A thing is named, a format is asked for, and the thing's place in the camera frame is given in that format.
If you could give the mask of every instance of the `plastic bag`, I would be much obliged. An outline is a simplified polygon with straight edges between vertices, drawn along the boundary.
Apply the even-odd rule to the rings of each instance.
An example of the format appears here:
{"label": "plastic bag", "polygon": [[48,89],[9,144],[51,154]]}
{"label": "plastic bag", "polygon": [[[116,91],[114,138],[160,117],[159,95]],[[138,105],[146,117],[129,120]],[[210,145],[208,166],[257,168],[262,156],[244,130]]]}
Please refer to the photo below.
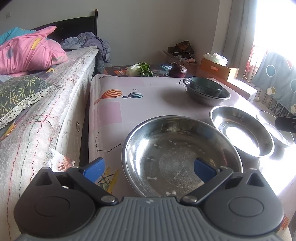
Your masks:
{"label": "plastic bag", "polygon": [[206,53],[203,57],[207,60],[210,60],[214,63],[220,64],[223,66],[226,66],[228,63],[228,60],[225,57],[223,57],[217,53],[213,53],[213,54]]}

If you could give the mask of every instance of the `hot air balloon print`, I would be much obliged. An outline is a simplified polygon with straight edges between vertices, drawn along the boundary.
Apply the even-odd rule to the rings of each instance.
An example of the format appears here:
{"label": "hot air balloon print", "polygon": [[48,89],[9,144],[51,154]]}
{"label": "hot air balloon print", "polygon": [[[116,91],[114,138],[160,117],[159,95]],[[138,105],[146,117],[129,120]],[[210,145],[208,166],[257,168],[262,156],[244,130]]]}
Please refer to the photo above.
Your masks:
{"label": "hot air balloon print", "polygon": [[100,98],[98,98],[94,104],[97,104],[101,99],[110,99],[110,98],[116,98],[122,95],[122,92],[120,90],[108,90],[106,91]]}
{"label": "hot air balloon print", "polygon": [[126,95],[122,96],[122,98],[124,98],[124,99],[126,99],[128,97],[139,99],[139,98],[142,98],[143,95],[141,93],[138,93],[138,92],[132,92],[128,96],[126,96]]}

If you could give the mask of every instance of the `pink tablecloth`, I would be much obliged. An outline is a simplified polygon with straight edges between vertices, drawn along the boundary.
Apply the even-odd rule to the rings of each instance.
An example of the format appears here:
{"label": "pink tablecloth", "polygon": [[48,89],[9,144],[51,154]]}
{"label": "pink tablecloth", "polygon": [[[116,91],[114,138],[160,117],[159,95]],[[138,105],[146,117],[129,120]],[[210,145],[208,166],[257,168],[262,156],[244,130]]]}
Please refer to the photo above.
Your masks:
{"label": "pink tablecloth", "polygon": [[[227,86],[223,87],[231,93],[231,98],[224,101],[223,105],[234,106],[256,116],[256,107]],[[178,78],[115,77],[103,74],[93,78],[89,112],[89,161],[97,157],[106,161],[105,173],[98,180],[101,187],[119,199],[137,195],[123,172],[121,150],[129,132],[141,122],[156,116],[181,115],[210,124],[211,108],[193,101],[185,89],[182,79]],[[279,234],[284,232],[296,210],[295,151],[294,144],[282,153],[261,159],[257,166],[285,209],[286,216]]]}

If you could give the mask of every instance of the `headboard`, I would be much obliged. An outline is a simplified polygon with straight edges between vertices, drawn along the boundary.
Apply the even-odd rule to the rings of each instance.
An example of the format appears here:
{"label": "headboard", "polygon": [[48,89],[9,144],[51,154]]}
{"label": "headboard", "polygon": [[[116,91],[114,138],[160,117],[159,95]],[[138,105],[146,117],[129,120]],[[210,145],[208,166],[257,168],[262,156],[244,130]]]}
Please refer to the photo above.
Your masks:
{"label": "headboard", "polygon": [[92,32],[96,36],[96,29],[98,24],[98,10],[94,12],[94,16],[82,17],[82,18],[72,18],[67,20],[62,20],[54,23],[49,23],[32,30],[40,30],[48,26],[56,26],[57,28],[53,33],[48,35],[49,39],[53,39],[58,43],[62,42],[64,39],[69,37],[77,37],[78,34],[84,32]]}

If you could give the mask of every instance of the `lace trim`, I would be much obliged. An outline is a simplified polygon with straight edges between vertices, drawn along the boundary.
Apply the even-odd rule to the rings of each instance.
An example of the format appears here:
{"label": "lace trim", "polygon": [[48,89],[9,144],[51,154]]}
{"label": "lace trim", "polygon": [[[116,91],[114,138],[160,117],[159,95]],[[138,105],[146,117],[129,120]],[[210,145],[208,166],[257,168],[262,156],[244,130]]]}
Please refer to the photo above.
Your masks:
{"label": "lace trim", "polygon": [[22,110],[26,109],[32,104],[35,104],[37,101],[41,100],[43,96],[54,91],[58,87],[58,85],[50,86],[45,90],[23,99],[17,106],[15,106],[11,111],[9,111],[4,117],[0,119],[0,129],[6,126],[10,121],[13,121],[22,112]]}

